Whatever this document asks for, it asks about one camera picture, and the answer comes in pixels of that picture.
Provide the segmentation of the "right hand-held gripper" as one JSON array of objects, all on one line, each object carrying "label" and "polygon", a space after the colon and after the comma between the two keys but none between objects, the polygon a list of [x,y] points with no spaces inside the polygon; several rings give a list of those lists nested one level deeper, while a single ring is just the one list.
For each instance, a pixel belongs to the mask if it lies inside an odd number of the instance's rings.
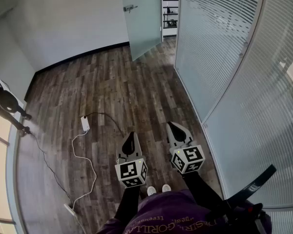
[{"label": "right hand-held gripper", "polygon": [[199,171],[206,158],[201,145],[193,141],[191,132],[175,122],[166,123],[171,164],[181,174]]}]

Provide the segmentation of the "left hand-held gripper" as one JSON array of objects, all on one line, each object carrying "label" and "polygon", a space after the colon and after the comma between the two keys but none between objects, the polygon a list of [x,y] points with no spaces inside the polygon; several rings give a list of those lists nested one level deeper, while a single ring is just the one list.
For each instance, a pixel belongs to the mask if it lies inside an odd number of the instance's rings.
[{"label": "left hand-held gripper", "polygon": [[118,144],[115,170],[125,188],[144,185],[148,167],[135,132],[128,133]]}]

